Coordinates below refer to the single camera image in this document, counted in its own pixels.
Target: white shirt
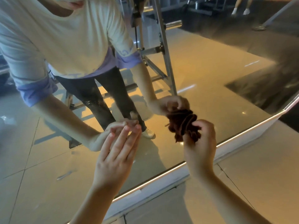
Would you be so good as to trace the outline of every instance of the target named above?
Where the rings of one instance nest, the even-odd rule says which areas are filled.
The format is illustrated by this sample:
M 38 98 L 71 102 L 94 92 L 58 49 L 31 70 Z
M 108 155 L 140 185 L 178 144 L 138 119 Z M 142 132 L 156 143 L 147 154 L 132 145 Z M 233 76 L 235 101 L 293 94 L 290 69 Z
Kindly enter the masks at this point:
M 115 0 L 87 0 L 69 17 L 53 15 L 37 0 L 0 0 L 0 51 L 17 86 L 54 75 L 80 78 L 104 61 L 108 41 L 118 54 L 136 52 Z

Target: t-shirt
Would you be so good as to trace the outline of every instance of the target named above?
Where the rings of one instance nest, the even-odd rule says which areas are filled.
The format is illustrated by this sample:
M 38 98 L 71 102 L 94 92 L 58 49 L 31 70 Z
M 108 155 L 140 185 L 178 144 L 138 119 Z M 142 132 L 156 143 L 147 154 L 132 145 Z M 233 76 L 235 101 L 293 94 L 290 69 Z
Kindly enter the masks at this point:
M 0 0 L 0 52 L 28 106 L 57 90 L 45 60 L 53 75 L 69 79 L 142 62 L 115 0 L 86 0 L 68 17 L 38 0 Z

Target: white sock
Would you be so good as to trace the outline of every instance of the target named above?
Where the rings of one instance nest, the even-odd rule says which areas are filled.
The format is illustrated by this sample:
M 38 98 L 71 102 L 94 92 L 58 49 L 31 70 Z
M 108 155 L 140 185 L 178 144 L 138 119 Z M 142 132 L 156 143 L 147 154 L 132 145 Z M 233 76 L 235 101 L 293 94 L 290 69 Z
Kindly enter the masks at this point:
M 237 13 L 237 8 L 234 8 L 233 12 L 232 12 L 232 15 L 236 14 Z
M 249 9 L 245 9 L 243 15 L 248 15 L 250 13 L 250 10 Z

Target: sneaker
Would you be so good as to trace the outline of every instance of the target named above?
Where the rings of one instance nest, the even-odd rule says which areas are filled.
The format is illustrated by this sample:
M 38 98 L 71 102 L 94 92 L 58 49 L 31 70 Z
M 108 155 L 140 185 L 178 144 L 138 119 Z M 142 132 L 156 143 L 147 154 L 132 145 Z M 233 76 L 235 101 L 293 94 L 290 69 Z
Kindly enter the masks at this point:
M 248 15 L 250 13 L 250 10 L 249 9 L 245 9 L 243 15 Z
M 234 8 L 232 15 L 235 15 L 237 13 L 237 8 Z
M 145 131 L 142 132 L 142 135 L 148 139 L 153 139 L 155 136 L 155 133 L 150 130 L 149 128 L 147 128 Z

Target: forearm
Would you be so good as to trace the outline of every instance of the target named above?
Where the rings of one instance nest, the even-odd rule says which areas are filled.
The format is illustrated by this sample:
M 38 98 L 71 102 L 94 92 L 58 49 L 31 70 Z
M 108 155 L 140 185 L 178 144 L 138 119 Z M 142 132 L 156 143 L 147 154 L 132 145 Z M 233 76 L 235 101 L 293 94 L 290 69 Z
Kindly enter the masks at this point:
M 229 224 L 270 224 L 263 216 L 231 191 L 218 177 L 211 175 L 200 182 L 210 194 L 219 213 Z
M 139 87 L 145 101 L 150 103 L 157 99 L 154 87 L 152 85 L 152 80 L 150 74 L 145 66 L 144 63 L 140 63 L 135 67 L 130 69 L 134 81 L 136 82 L 137 86 Z
M 70 224 L 100 224 L 116 196 L 111 188 L 91 188 Z
M 86 147 L 89 147 L 92 138 L 99 134 L 53 95 L 32 106 L 32 110 Z

